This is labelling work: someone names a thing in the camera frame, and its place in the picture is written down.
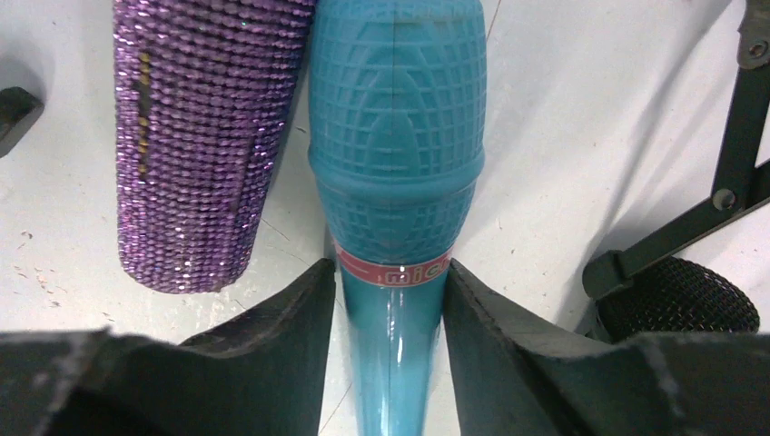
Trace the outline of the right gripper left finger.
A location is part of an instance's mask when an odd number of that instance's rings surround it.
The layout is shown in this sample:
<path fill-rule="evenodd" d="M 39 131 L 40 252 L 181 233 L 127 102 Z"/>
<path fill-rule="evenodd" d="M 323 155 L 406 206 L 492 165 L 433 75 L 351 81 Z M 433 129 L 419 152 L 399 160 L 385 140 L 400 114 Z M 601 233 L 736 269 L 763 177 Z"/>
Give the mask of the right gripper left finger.
<path fill-rule="evenodd" d="M 174 345 L 106 329 L 1 336 L 4 435 L 315 435 L 335 306 L 321 259 Z"/>

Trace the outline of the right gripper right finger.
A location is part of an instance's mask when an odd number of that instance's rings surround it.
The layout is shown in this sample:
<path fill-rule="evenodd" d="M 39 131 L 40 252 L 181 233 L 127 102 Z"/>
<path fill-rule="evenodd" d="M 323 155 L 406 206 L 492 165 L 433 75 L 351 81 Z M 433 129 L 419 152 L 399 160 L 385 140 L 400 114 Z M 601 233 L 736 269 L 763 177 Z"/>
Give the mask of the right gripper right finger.
<path fill-rule="evenodd" d="M 564 330 L 452 261 L 443 319 L 464 435 L 766 435 L 769 338 Z"/>

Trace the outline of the black microphone orange end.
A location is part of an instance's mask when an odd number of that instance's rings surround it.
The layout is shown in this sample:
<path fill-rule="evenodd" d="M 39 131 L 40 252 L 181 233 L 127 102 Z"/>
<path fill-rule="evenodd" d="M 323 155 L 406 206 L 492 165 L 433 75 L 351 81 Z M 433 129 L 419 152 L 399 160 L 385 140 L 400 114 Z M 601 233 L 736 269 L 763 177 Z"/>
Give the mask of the black microphone orange end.
<path fill-rule="evenodd" d="M 642 332 L 756 333 L 759 327 L 755 305 L 725 277 L 668 257 L 596 302 L 592 335 L 615 343 Z"/>

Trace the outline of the blue toy microphone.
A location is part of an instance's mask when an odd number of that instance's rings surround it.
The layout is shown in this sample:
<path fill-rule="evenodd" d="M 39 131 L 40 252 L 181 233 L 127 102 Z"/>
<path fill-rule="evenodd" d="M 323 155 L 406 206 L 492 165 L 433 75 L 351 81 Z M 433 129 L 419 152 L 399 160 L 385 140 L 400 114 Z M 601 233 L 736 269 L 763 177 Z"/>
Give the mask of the blue toy microphone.
<path fill-rule="evenodd" d="M 309 163 L 341 268 L 361 435 L 420 435 L 452 248 L 485 162 L 478 1 L 322 1 Z"/>

